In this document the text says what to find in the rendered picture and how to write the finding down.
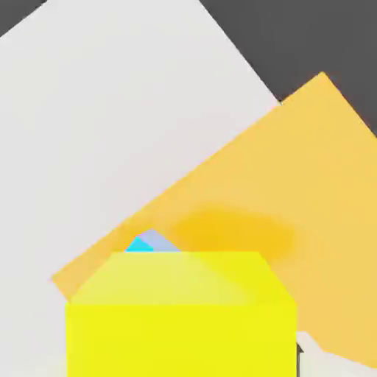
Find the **large orange box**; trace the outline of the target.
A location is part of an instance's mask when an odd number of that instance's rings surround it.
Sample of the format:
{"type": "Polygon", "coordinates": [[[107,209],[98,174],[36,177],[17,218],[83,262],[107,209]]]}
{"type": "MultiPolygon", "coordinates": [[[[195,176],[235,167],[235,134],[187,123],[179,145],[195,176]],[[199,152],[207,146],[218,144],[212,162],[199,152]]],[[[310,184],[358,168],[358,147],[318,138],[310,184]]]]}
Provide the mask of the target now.
{"type": "Polygon", "coordinates": [[[325,74],[53,275],[65,297],[149,228],[182,250],[256,250],[324,350],[377,369],[377,137],[325,74]]]}

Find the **small yellow cube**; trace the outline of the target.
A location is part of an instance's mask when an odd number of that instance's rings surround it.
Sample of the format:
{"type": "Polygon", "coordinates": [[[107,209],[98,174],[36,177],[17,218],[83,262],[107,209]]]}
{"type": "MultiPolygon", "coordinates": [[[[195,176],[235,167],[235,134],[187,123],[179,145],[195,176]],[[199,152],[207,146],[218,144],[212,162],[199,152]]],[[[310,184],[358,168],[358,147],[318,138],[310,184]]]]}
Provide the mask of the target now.
{"type": "Polygon", "coordinates": [[[296,328],[258,253],[117,253],[66,305],[67,377],[296,377],[296,328]]]}

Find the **small cyan cube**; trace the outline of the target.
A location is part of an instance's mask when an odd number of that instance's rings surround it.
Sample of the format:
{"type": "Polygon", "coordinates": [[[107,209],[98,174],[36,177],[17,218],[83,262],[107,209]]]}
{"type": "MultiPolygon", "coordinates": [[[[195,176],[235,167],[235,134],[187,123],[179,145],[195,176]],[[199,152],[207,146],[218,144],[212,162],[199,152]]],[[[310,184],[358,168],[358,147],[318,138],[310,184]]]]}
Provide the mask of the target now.
{"type": "Polygon", "coordinates": [[[179,252],[180,250],[156,230],[150,229],[137,235],[125,252],[179,252]]]}

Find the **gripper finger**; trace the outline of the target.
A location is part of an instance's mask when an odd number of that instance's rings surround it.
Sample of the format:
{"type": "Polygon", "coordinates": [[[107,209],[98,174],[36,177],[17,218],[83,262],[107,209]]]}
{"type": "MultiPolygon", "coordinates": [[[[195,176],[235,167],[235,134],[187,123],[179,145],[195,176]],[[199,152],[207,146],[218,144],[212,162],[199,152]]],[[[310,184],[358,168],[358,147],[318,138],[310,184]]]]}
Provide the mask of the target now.
{"type": "Polygon", "coordinates": [[[304,331],[296,332],[297,377],[377,377],[377,369],[325,352],[304,331]]]}

